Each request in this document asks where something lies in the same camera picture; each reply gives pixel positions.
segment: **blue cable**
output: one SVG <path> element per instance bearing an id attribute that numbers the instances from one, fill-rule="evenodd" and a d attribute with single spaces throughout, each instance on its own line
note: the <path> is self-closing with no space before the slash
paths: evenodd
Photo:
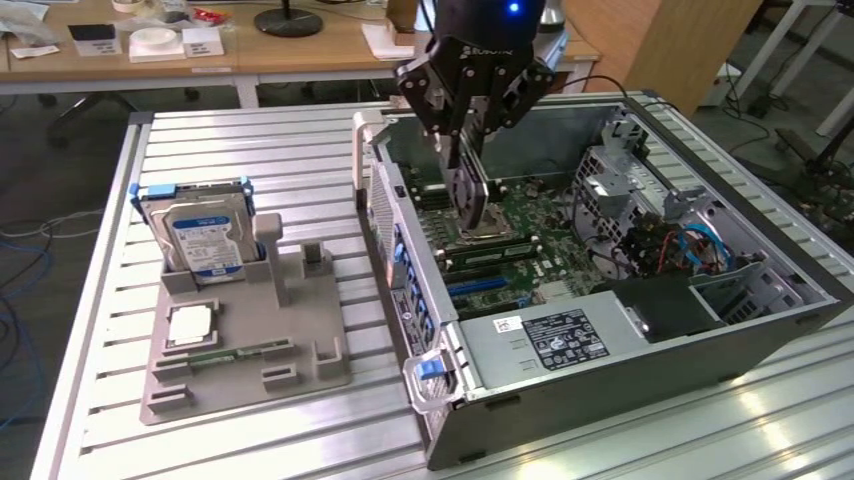
<path id="1" fill-rule="evenodd" d="M 698 232 L 706 235 L 706 237 L 709 237 L 711 242 L 715 244 L 715 248 L 718 252 L 721 252 L 721 255 L 723 255 L 723 259 L 726 260 L 726 269 L 731 270 L 733 267 L 735 266 L 735 259 L 733 258 L 733 255 L 730 255 L 730 252 L 726 249 L 726 246 L 723 245 L 723 241 L 721 241 L 721 237 L 718 237 L 715 232 L 706 225 L 702 225 L 699 223 L 691 223 L 686 225 L 682 230 L 686 232 Z M 678 241 L 679 241 L 679 248 L 686 248 L 689 246 L 689 241 L 685 239 L 685 235 L 682 233 L 679 233 Z M 699 258 L 697 258 L 697 256 L 691 252 L 689 252 L 685 255 L 685 257 L 695 265 L 702 265 L 703 262 L 701 261 Z"/>
<path id="2" fill-rule="evenodd" d="M 39 283 L 39 281 L 45 277 L 45 275 L 48 274 L 48 271 L 51 270 L 51 263 L 52 262 L 51 262 L 51 254 L 43 249 L 20 247 L 20 246 L 13 245 L 13 244 L 7 243 L 7 242 L 0 242 L 0 247 L 5 247 L 9 250 L 15 250 L 17 252 L 36 253 L 44 258 L 43 268 L 41 268 L 41 271 L 39 272 L 39 274 L 27 283 L 24 283 L 24 285 L 21 285 L 17 289 L 15 289 L 12 292 L 9 292 L 9 293 L 7 293 L 4 295 L 0 295 L 0 298 L 5 302 L 11 298 L 13 298 L 13 297 L 21 295 L 23 293 L 25 293 L 36 285 L 36 283 Z M 9 418 L 7 418 L 7 420 L 3 422 L 3 424 L 0 424 L 0 432 L 1 432 L 5 429 L 5 427 L 8 427 L 9 424 L 32 408 L 32 406 L 36 403 L 36 401 L 39 400 L 39 398 L 44 397 L 44 379 L 45 379 L 45 377 L 44 377 L 44 369 L 41 367 L 41 361 L 39 360 L 39 355 L 36 353 L 35 343 L 32 341 L 32 336 L 29 335 L 29 330 L 27 329 L 27 326 L 24 325 L 24 323 L 21 321 L 19 321 L 17 316 L 15 315 L 13 311 L 9 311 L 9 314 L 0 313 L 0 321 L 7 326 L 11 326 L 11 327 L 17 329 L 20 338 L 21 338 L 23 343 L 24 343 L 24 348 L 28 350 L 29 359 L 32 360 L 32 362 L 35 364 L 35 367 L 36 367 L 36 375 L 37 375 L 37 378 L 36 378 L 36 380 L 37 380 L 37 389 L 29 395 L 29 398 L 27 399 L 27 402 L 24 402 L 24 405 L 17 409 L 17 411 L 12 414 L 12 416 Z"/>
<path id="3" fill-rule="evenodd" d="M 25 293 L 27 290 L 29 290 L 36 285 L 36 283 L 39 283 L 39 281 L 45 277 L 45 275 L 48 274 L 48 270 L 51 270 L 51 263 L 52 263 L 51 254 L 44 250 L 41 250 L 40 248 L 19 247 L 17 245 L 12 245 L 11 243 L 5 243 L 5 242 L 0 242 L 0 247 L 5 247 L 9 250 L 15 250 L 19 252 L 37 253 L 44 258 L 43 268 L 41 268 L 41 271 L 39 272 L 39 275 L 36 275 L 21 287 L 19 287 L 17 289 L 12 290 L 12 292 L 3 295 L 3 298 L 9 300 L 11 298 L 15 298 L 20 294 Z"/>
<path id="4" fill-rule="evenodd" d="M 0 321 L 7 324 L 12 322 L 15 327 L 17 328 L 17 331 L 20 332 L 21 339 L 24 340 L 24 346 L 29 351 L 29 358 L 33 364 L 36 365 L 36 375 L 37 375 L 37 381 L 39 381 L 39 387 L 36 392 L 33 392 L 29 395 L 29 398 L 27 399 L 27 402 L 24 403 L 21 408 L 19 408 L 17 411 L 12 414 L 12 416 L 7 418 L 5 422 L 0 424 L 0 432 L 3 432 L 5 427 L 9 426 L 9 424 L 15 421 L 15 419 L 17 419 L 32 408 L 36 400 L 39 400 L 39 397 L 44 396 L 44 369 L 41 368 L 41 362 L 39 360 L 39 355 L 36 354 L 36 347 L 32 341 L 32 337 L 29 336 L 29 330 L 27 330 L 27 326 L 20 321 L 17 321 L 17 319 L 12 315 L 7 315 L 1 313 L 0 313 Z"/>

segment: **desk leg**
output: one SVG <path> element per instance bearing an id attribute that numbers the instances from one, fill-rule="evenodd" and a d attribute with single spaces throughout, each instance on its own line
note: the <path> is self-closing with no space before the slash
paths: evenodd
<path id="1" fill-rule="evenodd" d="M 854 115 L 854 88 L 839 102 L 837 108 L 827 115 L 827 119 L 822 122 L 815 130 L 822 137 L 833 137 L 839 131 L 842 123 Z"/>
<path id="2" fill-rule="evenodd" d="M 845 15 L 842 15 L 842 13 L 834 12 L 833 15 L 830 15 L 830 17 L 827 18 L 827 20 L 825 20 L 822 26 L 818 28 L 815 33 L 813 34 L 813 38 L 810 38 L 810 41 L 803 46 L 803 50 L 801 50 L 801 53 L 798 54 L 795 61 L 791 62 L 791 66 L 786 69 L 786 73 L 781 77 L 779 82 L 777 82 L 777 85 L 774 85 L 774 89 L 771 90 L 771 95 L 774 95 L 775 97 L 783 96 L 783 93 L 786 92 L 789 85 L 791 85 L 793 80 L 801 73 L 801 70 L 803 70 L 803 67 L 806 66 L 806 62 L 810 61 L 810 57 L 815 53 L 815 50 L 818 50 L 818 47 L 821 46 L 825 39 L 827 38 L 827 35 L 830 35 L 830 32 L 833 31 L 834 27 L 839 23 L 839 20 L 842 19 L 843 16 Z"/>
<path id="3" fill-rule="evenodd" d="M 240 108 L 258 108 L 258 76 L 242 75 L 235 77 L 235 88 L 240 99 Z"/>
<path id="4" fill-rule="evenodd" d="M 795 0 L 791 3 L 791 7 L 789 7 L 789 11 L 786 12 L 786 15 L 781 19 L 779 24 L 777 25 L 777 28 L 771 32 L 771 36 L 765 42 L 765 45 L 762 45 L 762 49 L 757 54 L 757 58 L 754 58 L 753 62 L 750 62 L 750 66 L 747 67 L 747 70 L 745 71 L 745 74 L 742 75 L 742 78 L 738 81 L 738 84 L 735 85 L 735 94 L 738 95 L 739 98 L 745 95 L 745 92 L 747 91 L 747 87 L 750 87 L 750 84 L 757 78 L 757 75 L 759 74 L 759 71 L 762 70 L 765 63 L 769 61 L 769 58 L 771 57 L 774 50 L 777 50 L 777 46 L 779 45 L 779 42 L 783 41 L 786 32 L 789 32 L 791 25 L 794 25 L 795 20 L 801 16 L 801 12 L 803 12 L 805 7 L 806 7 L 805 0 Z"/>

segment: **floor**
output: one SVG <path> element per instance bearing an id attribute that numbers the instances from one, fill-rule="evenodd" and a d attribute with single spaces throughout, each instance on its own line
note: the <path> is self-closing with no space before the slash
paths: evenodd
<path id="1" fill-rule="evenodd" d="M 733 63 L 737 66 L 749 64 L 766 36 L 767 31 L 761 31 L 742 39 L 733 53 Z M 794 43 L 783 44 L 762 72 L 762 79 L 771 78 L 782 60 L 795 48 Z M 789 112 L 773 111 L 761 123 L 769 128 L 795 129 L 807 142 L 821 149 L 826 139 L 818 137 L 813 130 L 851 85 L 854 73 L 815 57 L 789 91 Z M 299 84 L 264 87 L 262 95 L 266 104 L 334 103 L 356 101 L 359 98 L 371 99 L 364 82 L 359 92 L 352 83 L 318 84 L 314 98 L 304 95 L 300 87 Z M 745 105 L 763 89 L 759 82 L 747 92 Z M 208 110 L 238 106 L 234 89 L 211 87 L 200 91 L 201 98 L 192 103 L 185 101 L 181 90 L 129 92 L 127 97 L 140 109 L 151 111 Z M 0 228 L 5 231 L 24 231 L 36 225 L 29 223 L 5 226 L 8 222 L 33 219 L 43 221 L 72 212 L 95 210 L 105 202 L 121 146 L 124 113 L 109 104 L 100 105 L 76 123 L 73 130 L 68 131 L 68 148 L 55 150 L 44 143 L 45 126 L 77 98 L 77 95 L 60 95 L 60 104 L 51 110 L 45 110 L 32 96 L 0 98 Z M 3 110 L 3 106 L 11 102 L 15 102 L 13 106 Z M 726 148 L 762 133 L 758 128 L 731 119 L 714 108 L 701 110 L 694 121 Z M 779 166 L 791 159 L 773 145 L 773 139 L 757 142 L 741 149 L 739 154 L 767 166 Z M 854 159 L 854 139 L 847 142 L 839 159 L 849 163 Z M 55 233 L 67 234 L 96 228 L 97 221 L 97 216 L 68 221 Z M 37 236 L 15 243 L 23 247 L 41 248 L 45 241 L 47 238 Z M 21 421 L 0 430 L 0 479 L 21 479 L 28 476 L 47 413 L 45 399 L 51 398 L 56 382 L 93 242 L 95 235 L 56 239 L 51 245 L 49 272 L 32 290 L 12 299 L 20 320 L 33 339 L 35 355 L 44 370 L 44 382 L 40 385 L 37 381 L 36 363 L 27 355 L 27 343 L 23 342 L 15 362 L 0 373 L 0 424 L 5 418 L 15 416 L 21 405 L 28 405 L 29 408 Z M 0 248 L 0 281 L 13 275 L 32 260 L 33 255 L 36 254 L 31 252 Z M 16 282 L 9 289 L 20 285 Z M 9 345 L 11 341 L 0 344 L 0 359 L 8 356 Z"/>

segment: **motherboard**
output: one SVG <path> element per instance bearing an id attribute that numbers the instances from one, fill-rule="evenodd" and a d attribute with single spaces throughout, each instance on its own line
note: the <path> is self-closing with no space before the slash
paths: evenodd
<path id="1" fill-rule="evenodd" d="M 460 320 L 584 296 L 615 274 L 568 222 L 563 175 L 496 181 L 486 221 L 463 233 L 444 186 L 420 185 L 412 170 L 404 177 Z"/>

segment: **robotic arm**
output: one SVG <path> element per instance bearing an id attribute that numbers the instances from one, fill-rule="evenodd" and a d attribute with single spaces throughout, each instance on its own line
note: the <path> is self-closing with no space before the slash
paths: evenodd
<path id="1" fill-rule="evenodd" d="M 438 0 L 426 54 L 395 71 L 434 135 L 464 231 L 478 227 L 488 197 L 484 139 L 516 125 L 554 82 L 567 41 L 559 5 L 560 0 L 548 0 L 548 8 L 547 0 Z"/>

